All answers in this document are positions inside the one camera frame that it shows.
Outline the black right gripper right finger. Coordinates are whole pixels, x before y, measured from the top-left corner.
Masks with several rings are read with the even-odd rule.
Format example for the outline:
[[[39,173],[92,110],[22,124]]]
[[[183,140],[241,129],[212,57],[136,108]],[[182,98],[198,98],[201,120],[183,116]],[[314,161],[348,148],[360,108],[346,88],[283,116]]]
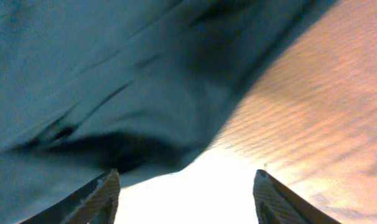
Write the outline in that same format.
[[[253,197],[259,224],[340,224],[262,169],[256,171]]]

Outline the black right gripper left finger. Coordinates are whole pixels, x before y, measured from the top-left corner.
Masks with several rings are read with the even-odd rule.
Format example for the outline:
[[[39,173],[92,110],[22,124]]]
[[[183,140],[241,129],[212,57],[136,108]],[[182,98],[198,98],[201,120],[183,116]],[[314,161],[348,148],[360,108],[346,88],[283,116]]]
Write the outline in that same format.
[[[21,224],[113,224],[120,190],[112,169]]]

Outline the dark teal athletic pants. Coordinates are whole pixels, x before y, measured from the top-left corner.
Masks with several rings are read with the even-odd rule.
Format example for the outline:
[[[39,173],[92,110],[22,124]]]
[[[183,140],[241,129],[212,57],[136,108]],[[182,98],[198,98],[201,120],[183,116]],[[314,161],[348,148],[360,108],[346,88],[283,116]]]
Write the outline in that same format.
[[[0,223],[187,167],[331,1],[0,0]]]

